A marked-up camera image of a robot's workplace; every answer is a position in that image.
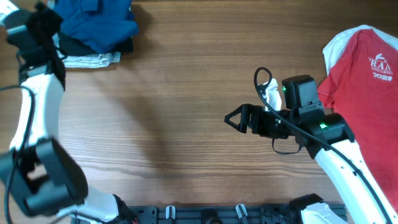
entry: wooden table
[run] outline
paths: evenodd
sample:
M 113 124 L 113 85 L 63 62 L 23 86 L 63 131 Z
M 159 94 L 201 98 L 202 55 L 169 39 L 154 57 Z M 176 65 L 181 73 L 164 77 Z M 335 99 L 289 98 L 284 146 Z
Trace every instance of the wooden table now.
M 16 2 L 31 9 L 35 1 Z M 106 68 L 67 73 L 60 142 L 91 185 L 128 205 L 258 205 L 310 193 L 341 201 L 306 150 L 278 155 L 270 139 L 241 134 L 223 119 L 243 103 L 261 105 L 252 82 L 257 67 L 269 68 L 279 84 L 303 74 L 320 83 L 322 49 L 337 33 L 369 24 L 398 35 L 397 1 L 148 0 L 132 8 L 140 28 L 135 52 Z M 17 82 L 16 48 L 4 30 L 1 37 L 5 86 Z M 20 91 L 3 92 L 0 101 L 6 152 Z M 275 146 L 298 148 L 293 138 Z M 13 201 L 11 210 L 16 223 L 26 222 Z

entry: red shirt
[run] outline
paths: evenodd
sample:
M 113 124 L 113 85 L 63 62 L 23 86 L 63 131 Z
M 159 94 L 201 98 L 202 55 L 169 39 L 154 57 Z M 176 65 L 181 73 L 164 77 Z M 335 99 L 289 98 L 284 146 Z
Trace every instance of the red shirt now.
M 372 29 L 357 31 L 318 94 L 347 121 L 372 175 L 398 211 L 398 51 Z

